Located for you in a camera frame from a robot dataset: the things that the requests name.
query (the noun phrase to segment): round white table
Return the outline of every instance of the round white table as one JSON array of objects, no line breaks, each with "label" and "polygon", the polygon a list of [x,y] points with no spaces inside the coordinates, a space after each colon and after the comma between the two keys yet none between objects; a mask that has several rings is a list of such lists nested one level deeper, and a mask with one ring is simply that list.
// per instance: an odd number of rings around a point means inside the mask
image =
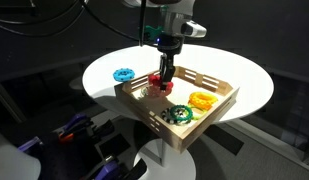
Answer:
[{"label": "round white table", "polygon": [[[145,75],[159,69],[161,54],[155,48],[137,46],[102,56],[84,72],[84,88],[87,94],[104,108],[139,120],[116,99],[114,86],[120,82],[114,80],[113,73],[117,69],[129,68],[135,72],[135,77]],[[250,115],[264,106],[273,94],[273,81],[264,69],[242,56],[227,51],[185,44],[181,54],[174,56],[174,65],[216,77],[233,87],[240,87],[236,103],[214,123]],[[158,140],[151,141],[144,148],[153,149],[157,143]],[[187,176],[185,179],[195,179],[195,164],[188,151],[177,154],[169,146],[163,151],[166,158],[164,166],[159,166],[142,152],[138,153],[135,161],[143,158],[148,166],[148,171],[142,179],[184,179],[184,174]]]}]

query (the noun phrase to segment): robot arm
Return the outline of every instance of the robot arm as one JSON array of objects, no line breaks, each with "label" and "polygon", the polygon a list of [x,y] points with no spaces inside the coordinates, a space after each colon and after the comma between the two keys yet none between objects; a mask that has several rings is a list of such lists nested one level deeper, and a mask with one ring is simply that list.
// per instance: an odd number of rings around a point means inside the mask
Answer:
[{"label": "robot arm", "polygon": [[[142,0],[124,0],[130,6],[140,6]],[[160,62],[160,89],[166,90],[175,67],[174,55],[180,54],[185,36],[204,37],[206,29],[192,21],[195,0],[148,0],[147,7],[160,7],[162,29],[157,38],[157,49],[162,52]]]}]

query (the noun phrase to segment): black cable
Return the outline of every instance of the black cable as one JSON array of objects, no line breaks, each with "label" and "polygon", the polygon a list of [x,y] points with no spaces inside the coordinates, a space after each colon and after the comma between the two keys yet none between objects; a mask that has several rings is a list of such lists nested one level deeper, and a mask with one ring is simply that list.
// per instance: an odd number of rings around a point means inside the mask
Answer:
[{"label": "black cable", "polygon": [[144,22],[145,22],[145,9],[146,9],[146,0],[141,2],[141,12],[140,12],[140,22],[139,22],[139,37],[140,37],[140,46],[143,46],[144,42]]},{"label": "black cable", "polygon": [[65,26],[64,28],[56,31],[56,32],[52,32],[52,33],[46,33],[46,34],[26,34],[26,33],[22,33],[19,31],[15,31],[12,29],[9,29],[5,26],[0,25],[0,28],[8,31],[10,33],[16,34],[16,35],[20,35],[20,36],[25,36],[25,37],[49,37],[49,36],[56,36],[59,35],[61,33],[63,33],[64,31],[66,31],[67,29],[69,29],[77,20],[78,18],[83,14],[84,12],[84,8],[81,8],[81,10],[79,11],[79,13],[77,14],[77,16],[73,19],[73,21],[71,21],[67,26]]},{"label": "black cable", "polygon": [[[98,23],[100,23],[101,25],[103,25],[104,27],[110,29],[111,31],[115,32],[116,34],[120,35],[120,36],[123,36],[127,39],[130,39],[130,40],[133,40],[133,41],[139,41],[139,39],[135,38],[135,37],[132,37],[132,36],[129,36],[117,29],[115,29],[114,27],[106,24],[103,20],[101,20],[100,18],[98,18],[92,11],[91,9],[87,6],[87,4],[84,2],[84,0],[79,0],[81,5],[85,8],[86,12],[94,19],[96,20]],[[157,47],[156,45],[154,44],[150,44],[150,43],[147,43],[147,42],[144,42],[144,44],[148,45],[148,46],[151,46],[151,47]]]},{"label": "black cable", "polygon": [[41,23],[47,23],[47,22],[51,22],[54,21],[56,19],[59,19],[61,17],[63,17],[64,15],[66,15],[68,12],[70,12],[75,5],[78,3],[78,0],[75,0],[68,8],[66,8],[64,11],[56,14],[55,16],[49,18],[49,19],[42,19],[42,20],[38,20],[38,21],[31,21],[31,22],[17,22],[17,21],[8,21],[8,20],[4,20],[4,19],[0,19],[0,23],[4,23],[4,24],[12,24],[12,25],[35,25],[35,24],[41,24]]}]

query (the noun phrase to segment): purple part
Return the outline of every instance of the purple part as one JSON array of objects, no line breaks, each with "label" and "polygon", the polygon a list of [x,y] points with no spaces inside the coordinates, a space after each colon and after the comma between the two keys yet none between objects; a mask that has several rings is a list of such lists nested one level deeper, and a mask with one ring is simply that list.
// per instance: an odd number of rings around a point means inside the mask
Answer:
[{"label": "purple part", "polygon": [[117,177],[119,174],[119,166],[115,161],[111,161],[104,165],[95,180],[108,180]]},{"label": "purple part", "polygon": [[23,145],[18,147],[18,150],[24,152],[24,151],[28,150],[29,148],[31,148],[32,146],[34,146],[36,143],[41,143],[41,142],[42,141],[40,140],[40,138],[34,137],[33,139],[27,141],[26,143],[24,143]]},{"label": "purple part", "polygon": [[64,126],[64,131],[67,131],[68,129],[70,129],[74,124],[76,124],[77,122],[86,119],[87,116],[86,114],[75,114],[72,119],[70,120],[70,122],[68,122],[65,126]]}]

